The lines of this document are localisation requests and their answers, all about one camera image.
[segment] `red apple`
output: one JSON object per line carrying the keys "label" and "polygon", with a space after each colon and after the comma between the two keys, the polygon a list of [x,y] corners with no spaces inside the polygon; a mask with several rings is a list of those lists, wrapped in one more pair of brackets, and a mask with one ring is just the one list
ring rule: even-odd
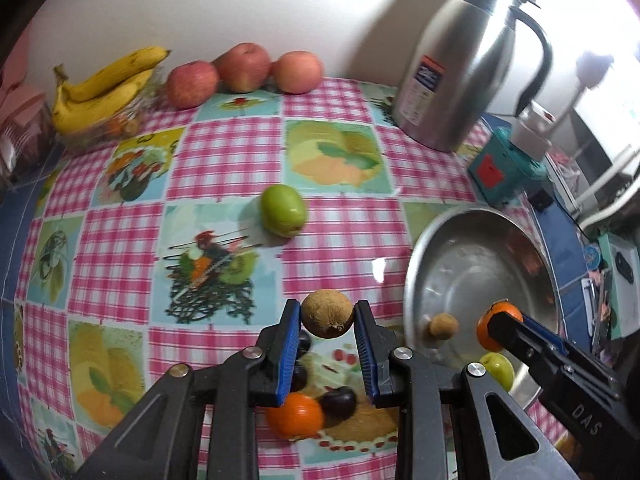
{"label": "red apple", "polygon": [[246,94],[257,90],[267,81],[271,58],[258,44],[240,43],[213,64],[220,72],[220,79],[233,93]]}
{"label": "red apple", "polygon": [[322,82],[322,61],[305,50],[294,50],[283,54],[271,69],[276,86],[289,94],[312,91]]}
{"label": "red apple", "polygon": [[218,71],[211,63],[191,61],[169,72],[164,91],[172,106],[193,108],[216,93],[219,81]]}

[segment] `banana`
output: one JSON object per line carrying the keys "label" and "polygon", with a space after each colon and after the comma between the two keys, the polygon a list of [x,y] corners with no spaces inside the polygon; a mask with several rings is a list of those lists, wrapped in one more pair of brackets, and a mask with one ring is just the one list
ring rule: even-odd
{"label": "banana", "polygon": [[[167,57],[170,52],[170,50],[162,48],[161,46],[141,48],[107,65],[86,81],[77,85],[65,81],[63,87],[72,101],[78,103],[88,101],[111,90],[118,83],[123,82],[138,72],[155,67]],[[59,65],[59,67],[60,72],[63,73],[64,67],[62,65]]]}
{"label": "banana", "polygon": [[68,97],[64,82],[58,76],[56,102],[51,112],[54,127],[62,135],[69,135],[104,120],[129,104],[151,78],[153,69],[145,70],[124,80],[110,92],[81,103]]}

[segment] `metal bowl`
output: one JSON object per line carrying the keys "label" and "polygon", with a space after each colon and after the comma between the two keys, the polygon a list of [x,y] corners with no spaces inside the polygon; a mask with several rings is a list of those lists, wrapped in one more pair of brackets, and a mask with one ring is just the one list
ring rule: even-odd
{"label": "metal bowl", "polygon": [[[476,339],[476,324],[501,299],[557,333],[553,283],[535,245],[510,218],[487,206],[452,208],[422,232],[409,262],[403,307],[407,344],[434,362],[462,370],[486,353]],[[426,330],[440,312],[460,324],[446,341]],[[515,371],[510,394],[526,409],[540,387],[526,365],[503,353]]]}

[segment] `tablecloth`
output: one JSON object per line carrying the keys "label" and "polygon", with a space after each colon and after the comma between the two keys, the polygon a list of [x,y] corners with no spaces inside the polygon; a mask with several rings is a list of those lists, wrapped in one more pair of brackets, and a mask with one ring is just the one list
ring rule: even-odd
{"label": "tablecloth", "polygon": [[[488,131],[478,123],[457,154],[435,152],[394,126],[393,96],[338,78],[300,96],[216,94],[191,110],[162,105],[139,136],[62,158],[30,224],[14,313],[24,434],[45,469],[68,478],[170,365],[221,363],[286,298],[336,288],[401,333],[412,243],[445,208],[481,202],[465,168]],[[309,209],[286,244],[261,228],[256,203],[279,182]],[[527,205],[505,211],[544,250]],[[212,251],[225,263],[216,279],[189,286]],[[314,340],[305,358],[317,387],[361,392],[351,333]],[[392,478],[395,423],[378,412],[295,443],[258,413],[260,476]],[[529,415],[557,439],[542,406]]]}

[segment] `blue gripper pad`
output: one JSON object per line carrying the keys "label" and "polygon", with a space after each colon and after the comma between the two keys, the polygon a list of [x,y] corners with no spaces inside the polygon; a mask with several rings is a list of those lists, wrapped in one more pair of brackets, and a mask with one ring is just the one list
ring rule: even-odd
{"label": "blue gripper pad", "polygon": [[276,333],[276,341],[282,338],[280,361],[277,366],[278,384],[276,386],[276,402],[280,406],[289,394],[293,367],[298,353],[298,336],[300,335],[300,304],[296,300],[287,300],[280,317],[280,326]]}
{"label": "blue gripper pad", "polygon": [[353,330],[367,397],[376,406],[381,397],[393,394],[389,352],[397,346],[391,330],[376,325],[369,302],[354,305]]}
{"label": "blue gripper pad", "polygon": [[535,319],[530,318],[526,314],[522,314],[522,318],[524,326],[530,328],[541,338],[555,345],[562,355],[567,355],[567,350],[564,347],[564,340],[558,334],[554,334],[547,327],[540,325],[540,323],[538,323]]}

